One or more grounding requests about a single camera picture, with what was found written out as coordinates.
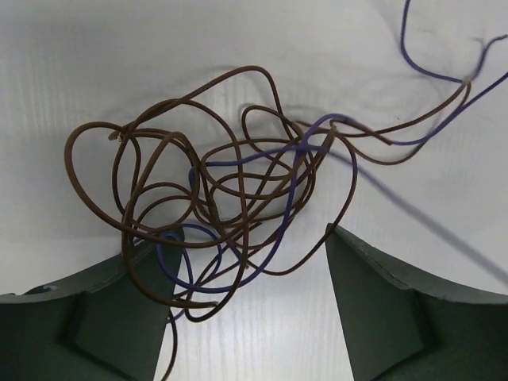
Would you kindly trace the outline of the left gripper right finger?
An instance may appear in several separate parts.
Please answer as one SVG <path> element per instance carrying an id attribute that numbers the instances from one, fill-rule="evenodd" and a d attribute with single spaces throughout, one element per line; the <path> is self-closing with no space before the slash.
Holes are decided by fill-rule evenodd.
<path id="1" fill-rule="evenodd" d="M 507 297 L 454 283 L 327 227 L 355 380 L 505 380 Z"/>

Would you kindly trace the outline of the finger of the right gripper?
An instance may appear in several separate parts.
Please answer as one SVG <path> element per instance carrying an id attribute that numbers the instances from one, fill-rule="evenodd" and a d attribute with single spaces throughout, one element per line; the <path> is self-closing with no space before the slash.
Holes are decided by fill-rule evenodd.
<path id="1" fill-rule="evenodd" d="M 477 62 L 475 69 L 474 69 L 474 75 L 479 75 L 480 72 L 483 70 L 483 65 L 485 63 L 485 60 L 487 58 L 487 53 L 488 53 L 489 49 L 491 48 L 491 46 L 497 42 L 505 40 L 507 37 L 508 37 L 507 34 L 502 34 L 500 36 L 491 38 L 489 41 L 479 40 L 481 49 L 480 49 L 480 56 L 479 56 L 478 62 Z"/>

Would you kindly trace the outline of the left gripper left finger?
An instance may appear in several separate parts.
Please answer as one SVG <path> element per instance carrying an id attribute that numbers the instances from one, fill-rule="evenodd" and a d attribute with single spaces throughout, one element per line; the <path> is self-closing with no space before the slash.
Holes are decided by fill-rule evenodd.
<path id="1" fill-rule="evenodd" d="M 169 306 L 143 295 L 116 255 L 1 297 L 3 380 L 152 380 Z"/>

